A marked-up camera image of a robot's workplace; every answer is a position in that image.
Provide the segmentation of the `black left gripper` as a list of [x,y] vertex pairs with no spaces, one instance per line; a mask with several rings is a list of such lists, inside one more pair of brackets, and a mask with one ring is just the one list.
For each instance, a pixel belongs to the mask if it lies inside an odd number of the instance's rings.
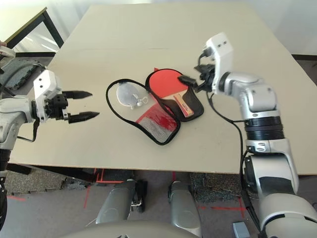
[[83,99],[93,94],[86,91],[62,91],[61,94],[55,95],[52,99],[45,99],[45,113],[48,118],[56,120],[66,120],[68,123],[77,123],[92,119],[98,116],[99,112],[81,112],[77,115],[71,115],[67,111],[67,99]]

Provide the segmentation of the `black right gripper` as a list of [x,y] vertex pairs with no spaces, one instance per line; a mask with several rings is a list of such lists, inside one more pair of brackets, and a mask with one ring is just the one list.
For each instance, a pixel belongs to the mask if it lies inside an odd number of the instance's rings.
[[196,87],[197,93],[200,91],[211,92],[210,81],[213,81],[214,79],[215,65],[199,64],[195,66],[194,69],[200,73],[200,80],[202,81],[202,84],[197,86],[196,80],[186,75],[179,76],[178,80],[188,87]]

